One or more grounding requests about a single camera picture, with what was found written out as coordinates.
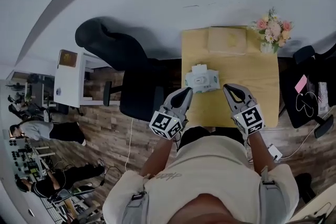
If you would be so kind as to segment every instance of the person's arm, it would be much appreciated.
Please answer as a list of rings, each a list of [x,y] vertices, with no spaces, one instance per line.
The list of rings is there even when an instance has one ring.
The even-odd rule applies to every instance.
[[[139,174],[141,176],[150,174],[151,178],[164,170],[169,158],[170,151],[172,149],[173,142],[173,139],[167,140],[161,138],[156,144],[156,147],[151,156],[149,156],[148,160],[143,165]]]
[[[276,165],[260,133],[251,134],[248,140],[252,151],[254,171],[260,175],[265,166],[268,166],[268,171],[273,170]]]
[[[51,181],[52,181],[52,186],[54,187],[54,190],[58,190],[61,188],[61,186],[59,185],[59,183],[57,182],[57,179],[54,177],[54,175],[52,174],[52,172],[49,170],[47,172],[47,175],[50,177]]]

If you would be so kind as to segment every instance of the black office chair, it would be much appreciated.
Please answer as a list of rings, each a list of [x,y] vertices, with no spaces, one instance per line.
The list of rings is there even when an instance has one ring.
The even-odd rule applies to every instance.
[[[76,43],[98,56],[117,71],[125,71],[122,86],[107,81],[103,103],[109,106],[110,94],[120,92],[121,113],[150,121],[167,95],[167,68],[157,59],[148,59],[138,41],[126,34],[111,33],[99,19],[81,24]]]
[[[326,120],[318,116],[318,105],[316,98],[312,94],[305,95],[308,91],[313,91],[318,96],[318,83],[326,82],[328,85],[329,106],[335,105],[335,79],[334,70],[336,68],[336,45],[324,54],[317,54],[312,46],[305,46],[294,53],[295,65],[283,71],[280,76],[280,89],[283,101],[288,111],[289,118],[294,128],[299,128],[311,120],[320,124],[315,129],[316,138],[326,134],[333,126],[333,115]],[[303,96],[298,96],[295,90],[296,84],[305,75],[308,83],[301,91]],[[308,117],[304,110],[297,111],[296,103],[301,108],[304,104],[313,108],[312,117]]]

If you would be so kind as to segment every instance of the flower vase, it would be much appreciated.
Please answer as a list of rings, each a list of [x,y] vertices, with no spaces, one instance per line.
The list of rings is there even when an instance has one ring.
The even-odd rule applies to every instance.
[[[272,43],[261,42],[260,43],[260,51],[264,54],[273,54],[274,49],[273,49]]]

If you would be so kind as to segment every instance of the black hair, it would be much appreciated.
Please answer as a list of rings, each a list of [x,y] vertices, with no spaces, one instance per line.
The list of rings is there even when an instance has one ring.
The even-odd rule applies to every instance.
[[[16,180],[16,186],[19,188],[19,190],[23,191],[24,193],[29,191],[29,188],[22,182],[20,178]]]
[[[16,129],[20,128],[20,126],[18,124],[12,125],[11,127],[9,127],[9,131],[12,134],[12,136],[14,136],[14,132]]]

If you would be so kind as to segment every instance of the sneaker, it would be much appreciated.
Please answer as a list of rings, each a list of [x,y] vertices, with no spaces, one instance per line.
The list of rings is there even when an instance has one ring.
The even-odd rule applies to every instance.
[[[102,159],[98,159],[98,165],[104,167],[104,173],[103,174],[105,175],[107,171],[106,171],[105,163],[103,162]]]

